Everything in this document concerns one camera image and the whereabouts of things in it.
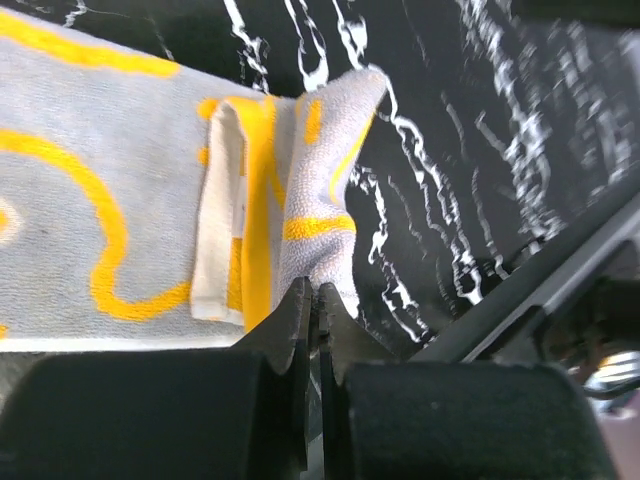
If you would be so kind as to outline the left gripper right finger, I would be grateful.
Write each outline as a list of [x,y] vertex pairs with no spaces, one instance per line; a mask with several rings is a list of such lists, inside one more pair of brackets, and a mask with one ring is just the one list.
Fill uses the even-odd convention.
[[319,291],[329,479],[615,479],[578,386],[548,364],[397,362]]

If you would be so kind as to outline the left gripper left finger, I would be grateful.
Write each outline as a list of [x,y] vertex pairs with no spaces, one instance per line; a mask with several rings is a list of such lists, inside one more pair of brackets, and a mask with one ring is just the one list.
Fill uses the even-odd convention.
[[312,289],[228,348],[59,354],[1,414],[5,479],[295,479],[307,466]]

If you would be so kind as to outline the orange towel with grey pattern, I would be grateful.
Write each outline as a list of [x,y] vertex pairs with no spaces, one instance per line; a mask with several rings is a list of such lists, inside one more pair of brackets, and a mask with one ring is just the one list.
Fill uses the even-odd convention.
[[227,346],[359,298],[345,188],[386,77],[283,98],[1,12],[1,348]]

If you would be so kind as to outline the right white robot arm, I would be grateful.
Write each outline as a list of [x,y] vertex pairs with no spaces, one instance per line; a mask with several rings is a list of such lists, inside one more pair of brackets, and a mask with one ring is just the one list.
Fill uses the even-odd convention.
[[469,309],[413,362],[557,362],[586,381],[638,345],[603,314],[605,269],[639,244],[639,5],[461,1],[487,84],[458,107],[485,248]]

